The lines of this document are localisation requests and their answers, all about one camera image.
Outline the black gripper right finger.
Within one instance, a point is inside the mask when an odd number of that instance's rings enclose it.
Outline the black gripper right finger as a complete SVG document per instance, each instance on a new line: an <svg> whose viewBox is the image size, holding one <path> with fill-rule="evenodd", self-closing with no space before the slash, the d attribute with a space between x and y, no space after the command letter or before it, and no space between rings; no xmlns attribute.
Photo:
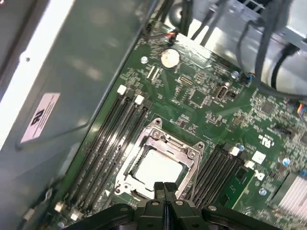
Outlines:
<svg viewBox="0 0 307 230"><path fill-rule="evenodd" d="M197 209L187 200L177 199L176 183L164 183L172 230L272 230L273 226L230 208L206 203Z"/></svg>

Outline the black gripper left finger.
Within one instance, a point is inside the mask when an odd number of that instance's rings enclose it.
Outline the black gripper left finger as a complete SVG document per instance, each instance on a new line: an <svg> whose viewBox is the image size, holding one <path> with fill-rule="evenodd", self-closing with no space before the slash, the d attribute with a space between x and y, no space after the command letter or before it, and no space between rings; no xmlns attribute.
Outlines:
<svg viewBox="0 0 307 230"><path fill-rule="evenodd" d="M165 219L165 183L154 184L154 199L141 200L137 208L116 204L66 230L162 230Z"/></svg>

